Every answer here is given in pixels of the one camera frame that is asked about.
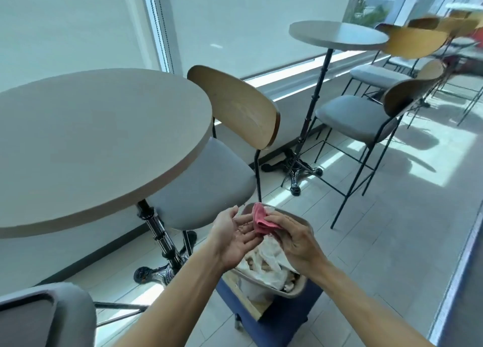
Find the person's left hand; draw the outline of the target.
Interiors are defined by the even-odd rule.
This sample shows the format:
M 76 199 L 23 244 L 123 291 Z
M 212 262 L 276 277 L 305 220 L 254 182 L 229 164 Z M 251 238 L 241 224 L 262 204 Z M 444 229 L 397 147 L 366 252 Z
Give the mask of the person's left hand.
M 226 210 L 223 210 L 216 216 L 208 235 L 208 248 L 222 272 L 235 268 L 248 252 L 263 241 L 263 236 L 253 229 L 251 214 L 237 217 L 238 226 L 226 226 Z

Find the person's right hand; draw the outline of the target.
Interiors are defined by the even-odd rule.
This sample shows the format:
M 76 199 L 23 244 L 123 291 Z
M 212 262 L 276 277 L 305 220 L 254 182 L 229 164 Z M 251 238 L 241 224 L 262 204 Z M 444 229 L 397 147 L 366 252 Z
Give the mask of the person's right hand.
M 275 236 L 289 263 L 301 275 L 318 286 L 324 283 L 329 261 L 309 227 L 289 217 L 289 229 L 277 230 Z

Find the pink cleaning cloth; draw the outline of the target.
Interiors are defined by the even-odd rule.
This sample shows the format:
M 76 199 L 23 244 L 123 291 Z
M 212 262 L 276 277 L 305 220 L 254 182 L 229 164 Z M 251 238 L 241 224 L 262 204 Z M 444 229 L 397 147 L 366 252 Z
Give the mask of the pink cleaning cloth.
M 275 234 L 277 230 L 283 229 L 280 225 L 267 221 L 265 219 L 267 216 L 265 206 L 262 203 L 257 202 L 253 205 L 252 219 L 255 233 L 265 236 Z

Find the person's left forearm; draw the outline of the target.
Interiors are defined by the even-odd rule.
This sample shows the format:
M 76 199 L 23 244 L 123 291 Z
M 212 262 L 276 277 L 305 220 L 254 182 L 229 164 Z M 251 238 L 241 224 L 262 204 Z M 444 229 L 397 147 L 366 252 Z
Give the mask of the person's left forearm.
M 237 263 L 198 250 L 114 347 L 184 347 L 221 276 Z

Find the person's right forearm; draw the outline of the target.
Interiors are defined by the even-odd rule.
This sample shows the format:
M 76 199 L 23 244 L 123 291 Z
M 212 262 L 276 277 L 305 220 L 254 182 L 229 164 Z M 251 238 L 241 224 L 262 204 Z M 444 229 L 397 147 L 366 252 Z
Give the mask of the person's right forearm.
M 366 347 L 436 347 L 331 262 L 316 259 L 297 269 L 323 289 Z

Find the white plastic bin bag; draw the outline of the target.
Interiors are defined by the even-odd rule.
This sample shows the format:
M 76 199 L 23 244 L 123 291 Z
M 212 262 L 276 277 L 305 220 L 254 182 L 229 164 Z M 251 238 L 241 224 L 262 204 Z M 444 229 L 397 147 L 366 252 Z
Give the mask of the white plastic bin bag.
M 300 277 L 273 235 L 265 235 L 262 243 L 248 252 L 235 270 L 265 286 L 285 293 L 290 293 L 294 289 Z

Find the grey plastic waste bin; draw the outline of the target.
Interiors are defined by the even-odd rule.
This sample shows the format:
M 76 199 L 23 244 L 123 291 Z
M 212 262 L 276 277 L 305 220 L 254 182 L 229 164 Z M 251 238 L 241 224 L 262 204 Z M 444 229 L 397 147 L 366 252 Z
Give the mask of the grey plastic waste bin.
M 275 296 L 281 296 L 287 299 L 296 298 L 305 289 L 307 283 L 307 278 L 300 275 L 294 289 L 290 293 L 285 293 L 283 291 L 265 286 L 261 282 L 252 280 L 235 269 L 231 271 L 231 274 L 236 279 L 235 284 L 240 289 L 241 293 L 250 301 L 256 302 L 268 302 Z

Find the blue wheeled cart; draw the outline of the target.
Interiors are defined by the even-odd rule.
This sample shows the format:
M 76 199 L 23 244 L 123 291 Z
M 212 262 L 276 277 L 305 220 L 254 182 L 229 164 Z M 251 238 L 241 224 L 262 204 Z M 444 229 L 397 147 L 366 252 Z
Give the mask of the blue wheeled cart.
M 234 328 L 246 332 L 257 347 L 287 347 L 323 293 L 319 286 L 308 281 L 293 299 L 269 296 L 252 301 L 238 284 L 238 277 L 227 273 L 218 282 L 216 291 L 234 314 Z

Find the wooden back grey seat chair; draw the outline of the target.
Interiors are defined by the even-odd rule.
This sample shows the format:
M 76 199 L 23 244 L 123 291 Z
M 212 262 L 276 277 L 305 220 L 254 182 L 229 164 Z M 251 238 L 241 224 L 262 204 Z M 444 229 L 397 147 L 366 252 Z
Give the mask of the wooden back grey seat chair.
M 192 253 L 195 230 L 212 223 L 219 212 L 245 204 L 255 191 L 261 201 L 258 159 L 261 151 L 275 141 L 281 119 L 272 100 L 232 75 L 195 65 L 189 69 L 187 79 L 207 94 L 213 119 L 254 148 L 255 157 L 251 168 L 216 137 L 212 124 L 212 136 L 199 156 L 154 194 L 154 207 L 162 223 L 183 233 L 183 255 Z
M 460 74 L 457 68 L 461 65 L 461 59 L 465 57 L 461 54 L 463 51 L 476 45 L 475 39 L 471 37 L 474 31 L 477 29 L 480 21 L 477 19 L 467 18 L 454 18 L 454 17 L 439 17 L 435 15 L 429 15 L 418 19 L 410 20 L 407 24 L 408 27 L 442 31 L 448 34 L 448 38 L 444 45 L 433 52 L 430 56 L 415 59 L 412 65 L 411 73 L 416 70 L 420 70 L 423 67 L 423 62 L 427 62 L 430 58 L 437 58 L 443 60 L 447 64 L 447 71 L 442 81 L 431 90 L 432 94 L 437 92 L 447 94 L 456 98 L 464 98 L 465 95 L 459 91 L 453 92 L 446 88 L 446 85 L 450 87 L 457 87 L 459 89 L 473 92 L 474 96 L 465 108 L 464 116 L 472 109 L 476 101 L 483 93 L 483 86 L 477 91 L 467 87 L 454 85 L 449 81 Z
M 437 51 L 445 43 L 448 34 L 441 31 L 427 30 L 406 26 L 396 26 L 387 23 L 379 23 L 374 30 L 382 32 L 388 36 L 385 46 L 379 50 L 372 63 L 362 64 L 349 71 L 350 79 L 344 88 L 344 95 L 352 83 L 359 81 L 359 86 L 366 84 L 368 87 L 376 87 L 380 90 L 387 90 L 398 82 L 408 80 L 410 77 L 394 70 L 389 70 L 383 66 L 375 65 L 375 59 L 380 52 L 390 57 L 402 57 L 404 59 L 420 59 L 427 57 Z
M 346 193 L 322 179 L 322 182 L 343 196 L 330 229 L 335 227 L 349 197 L 362 185 L 365 187 L 361 195 L 365 195 L 402 122 L 403 115 L 416 109 L 415 104 L 437 85 L 446 70 L 447 64 L 435 59 L 426 63 L 417 77 L 403 80 L 388 88 L 380 100 L 342 95 L 316 110 L 315 117 L 329 128 L 326 138 L 322 141 L 322 148 L 328 143 L 330 134 L 336 131 L 355 142 L 363 143 L 367 151 L 360 158 L 356 158 L 329 143 L 330 147 L 359 164 L 359 169 Z

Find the grey padded stool chair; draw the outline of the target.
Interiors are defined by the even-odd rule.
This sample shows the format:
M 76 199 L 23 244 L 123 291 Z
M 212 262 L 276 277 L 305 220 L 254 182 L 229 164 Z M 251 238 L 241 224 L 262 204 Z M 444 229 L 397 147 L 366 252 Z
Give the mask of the grey padded stool chair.
M 22 289 L 0 296 L 0 347 L 94 347 L 98 327 L 148 307 L 95 302 L 67 282 Z

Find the wide white roller blind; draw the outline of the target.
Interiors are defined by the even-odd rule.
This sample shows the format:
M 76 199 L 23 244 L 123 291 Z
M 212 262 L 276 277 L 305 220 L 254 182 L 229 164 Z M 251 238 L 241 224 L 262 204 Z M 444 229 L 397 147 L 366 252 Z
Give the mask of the wide white roller blind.
M 303 20 L 342 21 L 349 0 L 170 0 L 185 75 L 201 64 L 238 78 L 323 54 L 289 35 Z

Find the large round grey pedestal table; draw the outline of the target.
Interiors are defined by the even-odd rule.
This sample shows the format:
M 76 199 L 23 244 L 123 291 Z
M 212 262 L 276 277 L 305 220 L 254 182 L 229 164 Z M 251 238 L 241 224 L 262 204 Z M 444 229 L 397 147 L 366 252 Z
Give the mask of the large round grey pedestal table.
M 81 71 L 0 93 L 0 292 L 134 230 L 134 204 L 199 156 L 207 94 L 149 69 Z

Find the white window frame post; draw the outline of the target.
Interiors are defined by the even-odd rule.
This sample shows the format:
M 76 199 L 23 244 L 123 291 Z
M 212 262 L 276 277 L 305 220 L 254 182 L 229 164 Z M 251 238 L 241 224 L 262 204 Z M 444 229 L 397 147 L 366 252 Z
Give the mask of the white window frame post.
M 160 69 L 167 73 L 184 75 L 171 0 L 144 2 Z

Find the small round grey pedestal table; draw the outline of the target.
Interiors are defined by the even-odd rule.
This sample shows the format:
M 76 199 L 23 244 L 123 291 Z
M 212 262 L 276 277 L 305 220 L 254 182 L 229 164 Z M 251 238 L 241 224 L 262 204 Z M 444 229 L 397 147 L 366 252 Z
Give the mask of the small round grey pedestal table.
M 289 191 L 297 197 L 301 193 L 299 177 L 303 173 L 319 178 L 323 174 L 321 169 L 314 169 L 305 163 L 300 154 L 309 135 L 311 119 L 334 51 L 379 51 L 389 41 L 389 36 L 369 27 L 329 20 L 297 21 L 290 24 L 288 32 L 293 39 L 327 50 L 295 149 L 286 153 L 283 161 L 270 167 L 266 164 L 262 166 L 265 172 L 282 170 L 286 176 L 281 187 L 290 179 Z

